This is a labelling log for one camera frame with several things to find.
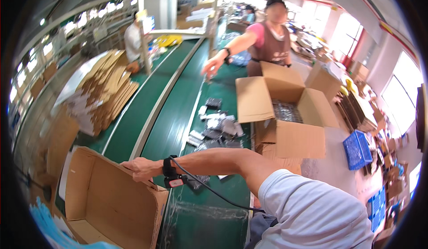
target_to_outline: conveyor belt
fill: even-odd
[[[180,154],[183,138],[187,137],[187,126],[196,107],[202,106],[208,97],[223,99],[222,109],[237,116],[235,79],[247,75],[246,68],[222,66],[210,84],[204,83],[200,70],[207,58],[208,41],[186,66],[165,102],[141,156],[151,160]],[[197,115],[190,122],[197,131],[204,129],[204,123]],[[251,148],[249,124],[243,125],[244,146]],[[195,148],[186,145],[182,155]],[[163,176],[154,182],[163,186]],[[249,189],[239,175],[229,176],[222,181],[212,176],[209,185],[225,197],[243,205],[249,205]],[[205,188],[197,191],[187,185],[175,188],[169,197],[164,222],[158,239],[159,248],[243,248],[248,225],[248,211],[236,208]]]
[[[185,40],[154,73],[124,114],[113,133],[104,156],[115,162],[129,159],[136,140],[158,97],[197,40]]]
[[[166,57],[169,57],[168,55],[170,53],[174,53],[176,49],[178,49],[178,47],[169,48],[166,53],[161,55],[159,59],[155,60],[153,62],[152,70],[156,70],[156,68],[160,67],[159,64],[161,64]],[[147,77],[148,75],[145,72],[140,71],[136,74],[131,75],[130,78],[132,81],[136,81],[140,84],[140,86],[142,86],[143,83],[147,80]],[[107,141],[111,133],[113,132],[113,128],[115,127],[115,124],[117,123],[118,119],[119,116],[110,124],[110,126],[106,130],[101,131],[98,136],[93,137],[84,133],[78,133],[78,136],[74,141],[74,145],[89,147],[97,151],[98,153],[102,153],[104,146],[107,144]]]

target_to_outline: black cable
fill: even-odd
[[[247,210],[252,210],[252,211],[255,211],[255,212],[262,212],[262,213],[265,213],[265,211],[264,210],[261,210],[261,209],[257,209],[257,208],[249,208],[249,207],[246,207],[246,206],[242,206],[242,205],[239,205],[239,204],[237,204],[237,203],[234,203],[234,202],[232,202],[232,201],[230,201],[230,200],[228,200],[227,198],[225,198],[225,197],[223,197],[220,193],[218,193],[218,192],[216,192],[215,190],[213,190],[212,188],[210,188],[207,184],[205,184],[204,182],[202,182],[199,178],[197,178],[197,177],[195,177],[194,175],[192,175],[191,173],[189,173],[189,172],[187,172],[183,167],[181,167],[180,165],[179,165],[179,163],[173,158],[173,157],[169,157],[171,160],[173,160],[174,162],[175,162],[175,164],[181,169],[181,170],[183,170],[186,174],[188,174],[191,178],[193,178],[194,180],[196,180],[197,182],[199,182],[199,183],[201,183],[204,187],[206,187],[207,189],[209,189],[209,190],[211,190],[212,191],[212,193],[214,193],[215,195],[217,195],[217,196],[219,196],[220,198],[222,198],[223,200],[225,200],[225,201],[227,201],[228,203],[230,203],[231,205],[234,205],[234,206],[236,206],[236,207],[239,207],[239,208],[242,208],[242,209],[247,209]]]

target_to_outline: person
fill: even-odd
[[[250,25],[244,34],[230,41],[206,62],[202,74],[210,79],[227,57],[246,49],[252,57],[247,65],[248,76],[262,76],[260,61],[290,67],[290,33],[282,25],[287,19],[287,7],[282,0],[267,0],[265,13],[266,21]]]
[[[373,232],[366,207],[338,188],[281,169],[248,149],[211,148],[175,160],[191,174],[239,174],[245,179],[262,209],[277,219],[263,232],[256,249],[371,247]],[[184,174],[170,162],[177,173]],[[121,165],[140,182],[161,175],[163,160],[139,157]]]
[[[245,6],[245,12],[247,12],[247,16],[243,20],[240,20],[239,23],[243,23],[247,25],[253,24],[255,21],[254,8],[248,4],[247,6]]]
[[[134,12],[134,21],[125,30],[125,51],[128,58],[129,65],[126,67],[127,71],[132,73],[138,72],[142,68],[142,60],[140,60],[140,28],[136,20],[136,11]]]

